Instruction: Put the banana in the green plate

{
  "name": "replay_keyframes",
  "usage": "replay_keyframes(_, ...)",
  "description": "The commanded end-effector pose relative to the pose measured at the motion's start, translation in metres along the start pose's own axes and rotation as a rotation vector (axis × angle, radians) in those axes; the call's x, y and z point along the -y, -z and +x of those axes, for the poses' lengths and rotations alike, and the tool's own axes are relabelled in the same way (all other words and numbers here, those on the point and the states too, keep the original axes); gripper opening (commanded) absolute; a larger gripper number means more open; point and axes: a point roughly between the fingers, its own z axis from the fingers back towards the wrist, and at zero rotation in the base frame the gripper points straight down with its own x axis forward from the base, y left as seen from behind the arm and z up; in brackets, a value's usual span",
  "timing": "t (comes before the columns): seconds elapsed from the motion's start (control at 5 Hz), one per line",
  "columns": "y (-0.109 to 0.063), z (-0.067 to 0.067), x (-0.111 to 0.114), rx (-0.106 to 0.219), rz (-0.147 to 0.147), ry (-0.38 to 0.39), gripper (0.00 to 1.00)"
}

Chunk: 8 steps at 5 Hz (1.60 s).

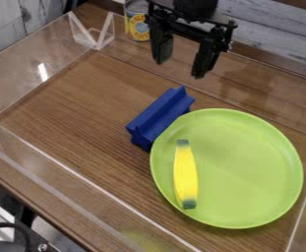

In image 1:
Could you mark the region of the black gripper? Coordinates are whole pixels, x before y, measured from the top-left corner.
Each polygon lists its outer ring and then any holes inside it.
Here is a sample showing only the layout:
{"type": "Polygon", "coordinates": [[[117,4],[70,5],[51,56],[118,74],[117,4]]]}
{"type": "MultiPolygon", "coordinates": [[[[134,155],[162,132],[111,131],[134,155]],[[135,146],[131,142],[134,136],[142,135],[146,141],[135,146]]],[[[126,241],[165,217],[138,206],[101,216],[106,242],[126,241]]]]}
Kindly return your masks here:
{"type": "Polygon", "coordinates": [[[147,0],[153,58],[163,64],[174,52],[173,33],[201,40],[192,75],[201,79],[213,69],[220,51],[230,49],[238,24],[217,11],[218,0],[147,0]]]}

